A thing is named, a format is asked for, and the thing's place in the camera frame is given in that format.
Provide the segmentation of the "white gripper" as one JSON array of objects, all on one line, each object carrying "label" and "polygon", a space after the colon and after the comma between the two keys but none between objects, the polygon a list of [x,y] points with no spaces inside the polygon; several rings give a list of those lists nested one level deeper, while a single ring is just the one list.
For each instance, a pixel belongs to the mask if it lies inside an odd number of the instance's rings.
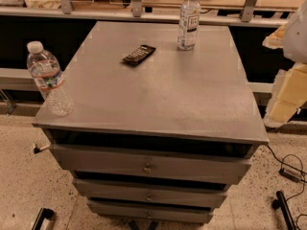
[{"label": "white gripper", "polygon": [[285,58],[295,63],[288,70],[280,69],[275,76],[266,114],[266,127],[281,127],[288,123],[297,110],[307,102],[307,0],[291,16],[287,25],[281,25],[262,42],[270,49],[283,48]]}]

